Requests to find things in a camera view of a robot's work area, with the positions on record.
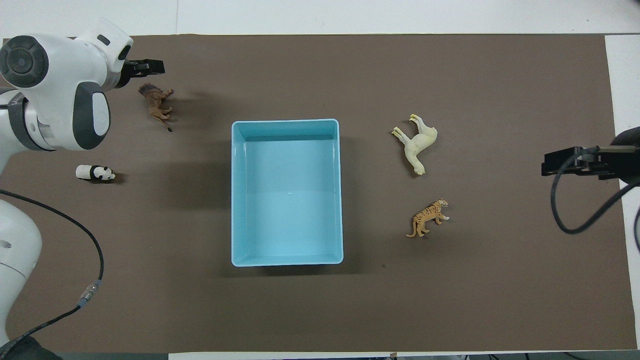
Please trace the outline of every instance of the light blue plastic bin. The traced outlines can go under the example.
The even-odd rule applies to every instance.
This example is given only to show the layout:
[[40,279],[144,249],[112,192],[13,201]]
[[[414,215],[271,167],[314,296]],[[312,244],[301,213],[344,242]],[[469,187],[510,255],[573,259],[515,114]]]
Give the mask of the light blue plastic bin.
[[231,133],[231,262],[342,262],[338,122],[237,121]]

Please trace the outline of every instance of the brown lion figurine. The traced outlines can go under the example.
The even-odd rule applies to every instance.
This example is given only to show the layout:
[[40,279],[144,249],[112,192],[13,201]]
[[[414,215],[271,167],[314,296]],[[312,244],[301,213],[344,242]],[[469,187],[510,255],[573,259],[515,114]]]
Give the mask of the brown lion figurine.
[[167,110],[160,108],[162,100],[171,96],[171,94],[173,94],[173,89],[169,89],[169,91],[162,91],[157,86],[146,83],[138,89],[138,92],[147,99],[147,102],[149,103],[149,114],[151,114],[151,116],[156,120],[160,121],[167,130],[173,132],[173,129],[164,122],[164,120],[169,119],[170,115],[167,114],[169,114],[173,108],[171,106]]

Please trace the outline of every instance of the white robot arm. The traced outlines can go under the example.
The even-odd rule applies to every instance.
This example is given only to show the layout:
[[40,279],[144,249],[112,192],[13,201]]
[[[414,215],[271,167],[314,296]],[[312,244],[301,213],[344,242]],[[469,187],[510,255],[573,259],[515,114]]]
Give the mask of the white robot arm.
[[[107,20],[73,40],[21,35],[0,49],[0,174],[20,151],[90,150],[109,131],[104,92],[164,73],[159,60],[126,59],[133,40]],[[6,316],[40,255],[33,221],[0,200],[0,346]]]

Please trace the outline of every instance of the toy animal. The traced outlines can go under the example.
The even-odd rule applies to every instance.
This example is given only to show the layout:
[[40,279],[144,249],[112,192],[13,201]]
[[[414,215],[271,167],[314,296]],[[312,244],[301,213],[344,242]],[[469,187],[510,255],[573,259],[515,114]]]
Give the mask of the toy animal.
[[171,106],[166,110],[160,108],[162,100],[171,96],[171,94],[173,94],[173,89],[162,91],[157,86],[146,83],[138,89],[138,92],[147,99],[147,102],[149,103],[149,114],[151,114],[151,116],[156,120],[160,121],[160,123],[162,123],[169,132],[173,132],[173,129],[164,122],[169,119],[170,115],[167,114],[169,114],[173,108]]
[[418,174],[424,174],[424,165],[418,160],[417,155],[436,141],[438,131],[434,127],[428,127],[422,121],[422,118],[416,114],[411,114],[409,121],[413,121],[418,126],[418,134],[409,139],[397,126],[391,131],[404,144],[404,155],[413,165],[413,171]]
[[429,230],[425,227],[424,223],[429,220],[435,220],[436,224],[442,224],[442,220],[448,220],[449,217],[446,217],[442,214],[442,208],[449,206],[449,203],[446,200],[438,200],[431,205],[424,208],[421,212],[415,214],[413,216],[413,234],[407,235],[408,238],[413,238],[417,233],[418,236],[422,237],[424,234],[428,233]]
[[116,175],[108,167],[100,165],[78,165],[76,177],[83,180],[108,181],[116,178]]

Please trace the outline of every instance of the toy tiger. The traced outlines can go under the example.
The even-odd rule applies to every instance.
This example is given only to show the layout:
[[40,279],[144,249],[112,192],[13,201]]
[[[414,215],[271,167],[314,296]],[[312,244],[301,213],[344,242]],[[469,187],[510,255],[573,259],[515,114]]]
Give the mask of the toy tiger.
[[413,217],[413,234],[407,235],[408,238],[413,238],[417,233],[420,237],[429,232],[424,223],[429,220],[435,220],[436,224],[442,224],[442,220],[448,220],[449,217],[444,216],[441,211],[443,207],[449,206],[446,200],[438,200],[433,204],[424,208],[421,212],[415,214]]

